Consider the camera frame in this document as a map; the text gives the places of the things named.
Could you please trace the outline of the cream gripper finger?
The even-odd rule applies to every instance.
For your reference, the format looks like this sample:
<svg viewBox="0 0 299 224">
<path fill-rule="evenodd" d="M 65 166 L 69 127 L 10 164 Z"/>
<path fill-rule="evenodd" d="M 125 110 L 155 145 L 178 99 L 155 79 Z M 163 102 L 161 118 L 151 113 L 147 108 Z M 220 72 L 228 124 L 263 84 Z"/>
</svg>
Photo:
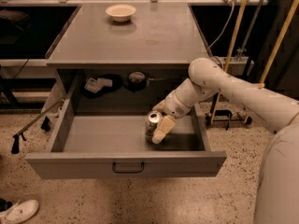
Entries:
<svg viewBox="0 0 299 224">
<path fill-rule="evenodd" d="M 164 104 L 165 104 L 165 101 L 161 101 L 159 104 L 155 105 L 152 110 L 153 111 L 158 111 L 160 113 L 163 113 L 164 112 Z"/>
<path fill-rule="evenodd" d="M 168 133 L 171 132 L 171 130 L 175 127 L 176 120 L 170 116 L 167 115 L 163 118 L 162 122 L 157 126 L 156 130 L 153 133 L 152 136 L 152 143 L 153 144 L 160 144 L 163 139 L 166 137 Z"/>
</svg>

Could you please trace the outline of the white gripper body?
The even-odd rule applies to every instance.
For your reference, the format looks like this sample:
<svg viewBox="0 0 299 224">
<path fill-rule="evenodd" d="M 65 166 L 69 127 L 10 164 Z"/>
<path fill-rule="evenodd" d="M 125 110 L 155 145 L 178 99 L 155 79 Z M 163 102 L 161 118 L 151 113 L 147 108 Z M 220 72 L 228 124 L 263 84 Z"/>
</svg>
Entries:
<svg viewBox="0 0 299 224">
<path fill-rule="evenodd" d="M 164 99 L 163 112 L 166 115 L 173 116 L 175 119 L 185 117 L 190 110 L 191 108 L 181 101 L 176 91 L 171 91 Z"/>
</svg>

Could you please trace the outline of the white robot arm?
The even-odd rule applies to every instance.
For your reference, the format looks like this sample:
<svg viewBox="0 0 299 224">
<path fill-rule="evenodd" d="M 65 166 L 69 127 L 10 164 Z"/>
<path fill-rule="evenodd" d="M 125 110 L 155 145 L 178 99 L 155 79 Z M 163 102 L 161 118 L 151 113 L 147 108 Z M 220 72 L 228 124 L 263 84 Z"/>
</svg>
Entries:
<svg viewBox="0 0 299 224">
<path fill-rule="evenodd" d="M 152 142 L 161 143 L 195 104 L 222 94 L 274 135 L 263 153 L 253 223 L 299 224 L 299 103 L 233 77 L 208 58 L 192 61 L 188 75 L 154 107 L 165 117 Z"/>
</svg>

